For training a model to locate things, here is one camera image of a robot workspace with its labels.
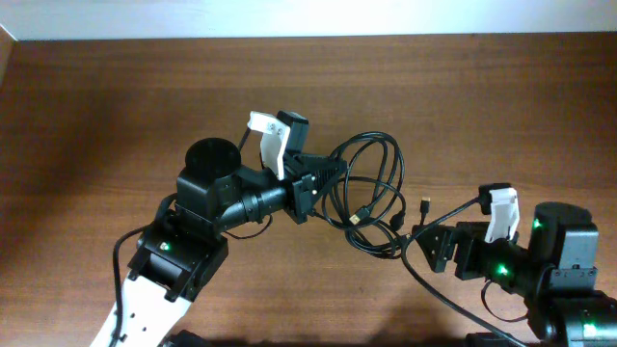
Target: white wall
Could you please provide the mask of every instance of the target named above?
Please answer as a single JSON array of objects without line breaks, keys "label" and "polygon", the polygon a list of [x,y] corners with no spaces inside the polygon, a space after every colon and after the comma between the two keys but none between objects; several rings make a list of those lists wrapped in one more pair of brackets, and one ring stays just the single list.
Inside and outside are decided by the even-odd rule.
[{"label": "white wall", "polygon": [[617,30],[617,0],[0,0],[18,40]]}]

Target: black cable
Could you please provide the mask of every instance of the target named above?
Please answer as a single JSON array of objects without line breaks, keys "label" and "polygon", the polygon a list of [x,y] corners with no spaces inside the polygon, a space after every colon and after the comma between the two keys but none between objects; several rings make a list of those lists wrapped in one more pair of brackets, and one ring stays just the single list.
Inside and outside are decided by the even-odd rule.
[{"label": "black cable", "polygon": [[478,324],[482,328],[490,331],[491,333],[496,334],[497,336],[499,336],[501,338],[507,339],[510,343],[514,344],[515,346],[525,347],[525,344],[523,342],[519,341],[518,339],[516,339],[512,335],[510,335],[510,334],[500,330],[499,328],[495,327],[494,325],[490,324],[489,322],[484,321],[480,317],[478,317],[478,316],[474,315],[473,313],[467,311],[466,309],[456,305],[454,302],[452,302],[451,300],[446,298],[439,290],[435,289],[431,284],[429,284],[426,280],[424,280],[416,272],[416,270],[410,264],[409,259],[407,258],[407,250],[409,249],[409,245],[411,245],[412,242],[414,242],[414,240],[416,240],[419,235],[424,233],[426,230],[428,230],[428,229],[430,229],[432,227],[437,226],[438,224],[442,223],[443,221],[447,220],[448,218],[461,213],[462,211],[464,211],[465,209],[467,209],[471,205],[477,203],[478,201],[479,201],[479,198],[474,198],[472,200],[469,200],[468,202],[466,202],[466,203],[462,204],[461,206],[457,207],[456,209],[448,212],[447,214],[445,214],[445,215],[441,216],[440,218],[436,219],[435,221],[429,223],[425,227],[419,229],[416,233],[410,235],[409,239],[406,242],[404,242],[403,245],[402,245],[401,259],[403,260],[403,264],[405,265],[405,267],[407,268],[409,273],[412,274],[414,279],[416,279],[417,282],[420,283],[420,285],[422,285],[426,290],[428,290],[429,293],[431,293],[433,296],[435,296],[437,299],[439,299],[442,303],[446,304],[448,307],[454,309],[455,311],[461,313],[462,315],[464,315],[465,317],[467,317],[468,319],[470,319],[474,323]]},{"label": "black cable", "polygon": [[144,226],[133,231],[127,232],[123,237],[116,241],[116,246],[114,246],[114,253],[112,255],[112,261],[114,263],[114,287],[116,288],[116,328],[114,329],[114,333],[112,334],[112,340],[109,343],[109,347],[115,347],[120,340],[120,332],[122,329],[122,287],[120,283],[120,246],[126,239],[131,236],[134,236],[140,232],[143,232],[147,227]]},{"label": "black cable", "polygon": [[[347,242],[358,250],[376,256],[378,258],[398,258],[400,254],[397,252],[401,248],[401,236],[398,234],[398,229],[403,225],[403,219],[405,217],[405,210],[407,204],[405,197],[401,194],[401,188],[403,185],[403,178],[405,176],[405,162],[403,160],[403,154],[396,143],[396,140],[389,134],[383,132],[366,132],[358,134],[348,141],[339,145],[330,154],[330,158],[342,159],[345,150],[353,145],[364,143],[352,156],[349,161],[349,167],[345,176],[339,179],[333,188],[327,192],[321,203],[321,213],[314,212],[316,217],[328,222],[331,226],[343,230],[345,232],[345,239]],[[372,145],[379,144],[383,149],[383,156],[379,168],[379,172],[376,178],[364,177],[352,175],[354,165],[359,159],[360,155]],[[393,159],[389,170],[389,175],[385,178],[387,165],[389,145],[393,148]],[[394,179],[396,179],[396,173],[398,172],[398,182],[396,186],[393,185]],[[372,183],[375,185],[373,189],[372,199],[369,204],[363,206],[355,214],[352,215],[349,209],[349,183],[352,181]],[[342,183],[342,196],[339,193],[339,184]],[[387,192],[392,192],[393,196],[389,200],[386,208],[379,213],[376,217],[372,217],[372,212],[377,203],[383,199]],[[331,218],[326,211],[326,201],[330,200],[338,219]],[[401,201],[401,210],[396,213],[389,223],[383,221],[383,218],[390,212],[397,200]],[[356,223],[352,223],[350,218],[354,217]],[[376,227],[387,238],[388,242],[381,245],[374,245],[362,234],[360,231],[364,227]]]},{"label": "black cable", "polygon": [[542,291],[542,283],[544,281],[544,276],[547,274],[548,271],[556,269],[557,267],[554,264],[550,264],[550,263],[545,263],[544,265],[542,265],[542,272],[540,273],[540,276],[538,277],[538,280],[536,281],[536,290],[533,292],[533,297],[532,299],[535,300],[540,296],[540,292]]},{"label": "black cable", "polygon": [[242,147],[244,146],[244,143],[246,143],[247,139],[249,138],[249,134],[251,134],[251,128],[247,127],[247,130],[244,132],[244,135],[242,135],[242,139],[240,139],[240,144],[238,145],[238,150],[242,150]]},{"label": "black cable", "polygon": [[257,237],[257,236],[261,235],[261,234],[262,234],[262,233],[263,233],[263,232],[264,232],[264,231],[265,231],[268,227],[270,227],[270,225],[272,225],[272,221],[274,220],[274,218],[272,217],[272,215],[268,215],[268,217],[270,217],[270,219],[268,219],[268,223],[266,224],[266,226],[265,226],[265,227],[263,227],[263,229],[262,229],[262,230],[260,230],[259,232],[254,233],[253,235],[249,235],[249,236],[237,236],[237,235],[232,234],[232,233],[231,233],[231,232],[229,232],[229,231],[223,231],[223,233],[224,233],[224,234],[229,235],[229,237],[232,237],[232,238],[234,238],[234,239],[236,239],[236,240],[248,240],[248,239],[252,239],[252,238],[254,238],[254,237]]},{"label": "black cable", "polygon": [[482,291],[480,292],[480,300],[482,300],[482,305],[484,305],[484,308],[487,311],[489,311],[489,313],[491,313],[491,315],[494,316],[494,318],[500,320],[501,322],[518,323],[518,322],[522,322],[523,320],[527,319],[527,314],[522,315],[521,317],[518,317],[518,318],[506,319],[506,318],[501,318],[498,315],[493,313],[493,311],[489,307],[489,303],[486,302],[486,291],[489,289],[492,283],[493,283],[492,280],[487,280],[486,284],[484,284],[484,287],[482,288]]}]

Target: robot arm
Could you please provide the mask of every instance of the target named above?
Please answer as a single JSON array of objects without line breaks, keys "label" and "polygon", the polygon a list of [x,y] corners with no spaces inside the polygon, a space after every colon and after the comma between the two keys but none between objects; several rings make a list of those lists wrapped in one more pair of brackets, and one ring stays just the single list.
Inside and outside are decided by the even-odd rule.
[{"label": "robot arm", "polygon": [[[616,344],[617,301],[594,289],[598,230],[591,213],[567,203],[537,205],[525,249],[517,245],[517,234],[506,232],[514,231],[509,224],[513,214],[518,216],[518,206],[501,207],[516,211],[513,214],[495,214],[495,205],[504,203],[496,197],[516,196],[516,191],[508,191],[514,191],[508,184],[480,187],[483,213],[493,212],[490,223],[437,226],[417,236],[431,269],[443,272],[446,262],[454,259],[458,279],[485,278],[524,297],[527,324],[545,342],[570,347]],[[506,200],[518,204],[516,199]],[[413,232],[421,230],[414,226]]]},{"label": "robot arm", "polygon": [[263,133],[260,172],[243,166],[240,150],[227,140],[189,148],[177,193],[161,202],[128,264],[121,319],[114,305],[91,347],[157,346],[227,257],[223,231],[261,223],[278,210],[298,224],[308,219],[347,169],[342,159],[302,153],[308,128],[295,113],[252,113],[249,129]]}]

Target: wood grain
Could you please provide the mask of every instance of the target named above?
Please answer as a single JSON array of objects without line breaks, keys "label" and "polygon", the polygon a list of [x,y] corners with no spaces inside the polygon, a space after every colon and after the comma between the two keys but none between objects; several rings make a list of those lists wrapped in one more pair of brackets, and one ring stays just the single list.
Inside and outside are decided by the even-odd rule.
[{"label": "wood grain", "polygon": [[[19,42],[0,93],[0,344],[89,345],[114,300],[115,240],[149,223],[191,144],[239,140],[251,110],[306,116],[312,153],[362,131],[390,133],[406,160],[408,227],[421,196],[436,217],[496,181],[520,192],[525,245],[535,204],[590,209],[601,231],[597,286],[615,296],[615,95],[615,34]],[[257,146],[251,138],[246,165],[258,165]],[[376,174],[377,154],[359,174]],[[352,193],[360,206],[367,189]],[[133,252],[125,246],[122,263]],[[410,256],[447,296],[494,321],[480,280],[457,281],[452,266],[430,274],[418,249]],[[489,301],[504,316],[524,312],[497,289]],[[534,340],[525,323],[496,324]],[[480,331],[400,262],[283,213],[263,236],[230,242],[177,328],[345,343]]]},{"label": "wood grain", "polygon": [[11,57],[11,50],[13,49],[14,40],[0,25],[0,87],[2,86],[2,80],[4,79],[4,73],[9,64],[9,58]]}]

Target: usb connector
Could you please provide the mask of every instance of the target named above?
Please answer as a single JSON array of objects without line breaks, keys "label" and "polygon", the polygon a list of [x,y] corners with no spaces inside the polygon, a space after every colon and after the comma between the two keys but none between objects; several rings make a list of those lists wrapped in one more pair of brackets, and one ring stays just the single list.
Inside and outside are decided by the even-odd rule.
[{"label": "usb connector", "polygon": [[422,201],[420,202],[420,214],[423,216],[426,216],[430,208],[431,208],[431,198],[422,197]]},{"label": "usb connector", "polygon": [[356,226],[359,222],[361,222],[364,218],[370,216],[370,211],[366,206],[362,206],[356,211],[356,214],[349,217],[349,222]]}]

